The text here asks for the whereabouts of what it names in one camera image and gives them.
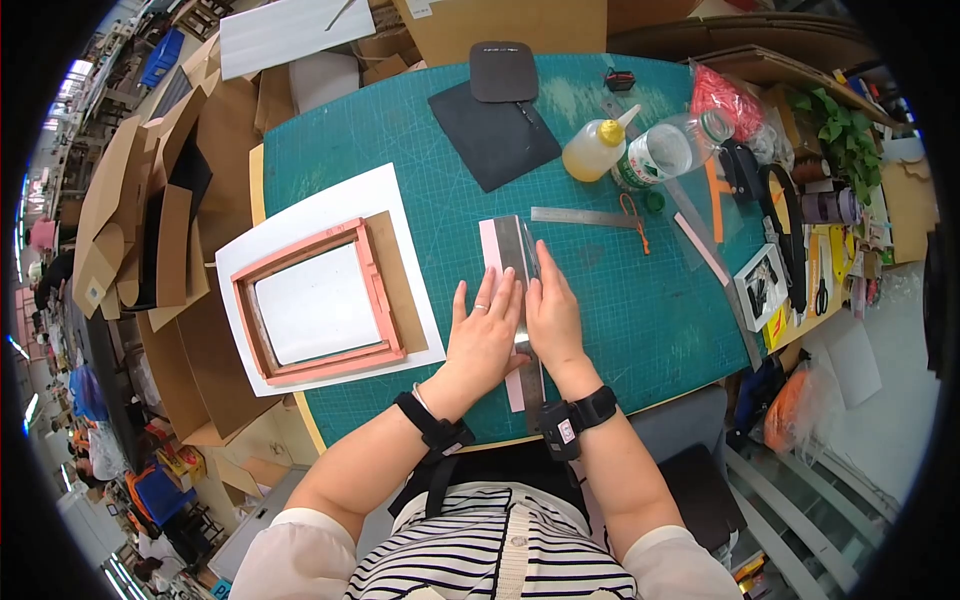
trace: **red bundle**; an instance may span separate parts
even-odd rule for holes
[[[733,139],[745,142],[763,125],[764,111],[760,101],[726,80],[713,69],[691,62],[693,68],[693,100],[690,112],[700,114],[711,108],[724,109],[735,121]]]

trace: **woman's left hand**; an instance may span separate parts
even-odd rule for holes
[[[487,269],[469,316],[467,283],[461,281],[453,295],[446,363],[418,387],[420,397],[437,418],[444,418],[442,407],[466,412],[509,372],[530,362],[525,354],[511,355],[520,321],[522,286],[514,269],[508,267],[493,294],[494,275],[493,268]]]

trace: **pink frame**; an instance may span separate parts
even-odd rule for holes
[[[355,243],[360,258],[360,272],[367,286],[367,295],[380,342],[372,346],[356,348],[316,358],[296,365],[280,365],[276,360],[267,328],[260,315],[254,284],[260,279],[287,269],[308,258],[329,252],[345,244]],[[404,358],[407,353],[396,334],[390,302],[383,287],[383,279],[377,270],[376,254],[367,231],[367,222],[353,219],[337,227],[320,231],[308,238],[278,250],[253,264],[237,271],[230,277],[240,322],[243,324],[247,344],[250,346],[257,372],[268,385],[285,385],[309,379],[328,377],[344,372],[375,367]]]

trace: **thread spool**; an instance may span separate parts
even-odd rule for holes
[[[790,172],[790,179],[797,185],[823,181],[830,177],[830,164],[826,160],[809,158],[797,163]]]
[[[839,192],[803,194],[800,204],[804,210],[804,221],[810,225],[856,225],[861,219],[860,202],[849,187]]]

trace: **striped shirt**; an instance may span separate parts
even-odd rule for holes
[[[452,486],[433,518],[425,503],[425,493],[409,502],[359,563],[332,518],[284,511],[252,542],[231,600],[742,597],[683,527],[648,533],[621,564],[589,538],[576,508],[521,484]]]

